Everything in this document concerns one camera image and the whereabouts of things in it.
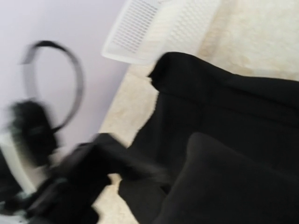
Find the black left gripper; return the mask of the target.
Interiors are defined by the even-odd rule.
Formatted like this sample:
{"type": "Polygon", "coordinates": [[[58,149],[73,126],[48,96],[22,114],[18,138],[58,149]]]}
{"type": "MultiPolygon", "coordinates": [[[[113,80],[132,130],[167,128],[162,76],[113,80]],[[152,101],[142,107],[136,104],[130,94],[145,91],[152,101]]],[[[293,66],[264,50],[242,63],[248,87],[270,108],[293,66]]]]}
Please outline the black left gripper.
{"type": "Polygon", "coordinates": [[[93,143],[78,145],[38,187],[25,203],[25,217],[30,224],[96,224],[100,216],[92,205],[110,184],[107,174],[171,182],[166,168],[132,153],[113,135],[99,133],[93,143]]]}

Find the black long sleeve shirt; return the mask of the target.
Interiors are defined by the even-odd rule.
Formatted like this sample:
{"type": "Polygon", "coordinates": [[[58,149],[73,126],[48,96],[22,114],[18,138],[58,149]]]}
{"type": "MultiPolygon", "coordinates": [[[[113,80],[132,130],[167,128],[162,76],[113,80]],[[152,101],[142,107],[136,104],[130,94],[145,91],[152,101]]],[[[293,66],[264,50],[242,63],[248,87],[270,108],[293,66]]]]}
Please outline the black long sleeve shirt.
{"type": "Polygon", "coordinates": [[[298,223],[297,81],[240,76],[178,52],[150,78],[156,107],[129,151],[169,180],[121,181],[139,223],[298,223]]]}

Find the white perforated plastic basket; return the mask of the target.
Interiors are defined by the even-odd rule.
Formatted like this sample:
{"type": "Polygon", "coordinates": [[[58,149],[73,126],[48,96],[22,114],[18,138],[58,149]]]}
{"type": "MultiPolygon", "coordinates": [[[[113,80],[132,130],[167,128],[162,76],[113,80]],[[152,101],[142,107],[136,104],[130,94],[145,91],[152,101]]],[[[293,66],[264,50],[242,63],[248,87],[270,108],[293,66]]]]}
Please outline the white perforated plastic basket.
{"type": "Polygon", "coordinates": [[[195,55],[221,0],[128,0],[102,55],[129,64],[148,64],[166,52],[195,55]]]}

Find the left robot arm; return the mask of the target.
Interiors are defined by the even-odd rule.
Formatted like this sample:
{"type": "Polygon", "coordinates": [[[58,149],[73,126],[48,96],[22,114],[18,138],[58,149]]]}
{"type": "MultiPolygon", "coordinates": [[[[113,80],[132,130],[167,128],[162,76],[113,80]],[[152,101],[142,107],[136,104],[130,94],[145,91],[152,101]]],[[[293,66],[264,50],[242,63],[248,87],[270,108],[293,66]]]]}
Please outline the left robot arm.
{"type": "Polygon", "coordinates": [[[24,57],[23,73],[29,100],[10,107],[8,130],[0,137],[1,167],[15,181],[2,188],[0,199],[21,195],[19,214],[28,224],[95,224],[99,214],[93,208],[101,192],[111,184],[110,174],[138,181],[168,185],[165,168],[140,155],[131,154],[109,133],[98,133],[90,142],[81,143],[57,165],[51,154],[58,148],[56,132],[77,113],[84,91],[84,74],[77,57],[65,46],[53,41],[32,44],[24,57]],[[61,125],[52,127],[42,103],[34,91],[34,59],[40,48],[64,52],[74,67],[77,82],[75,100],[61,125]]]}

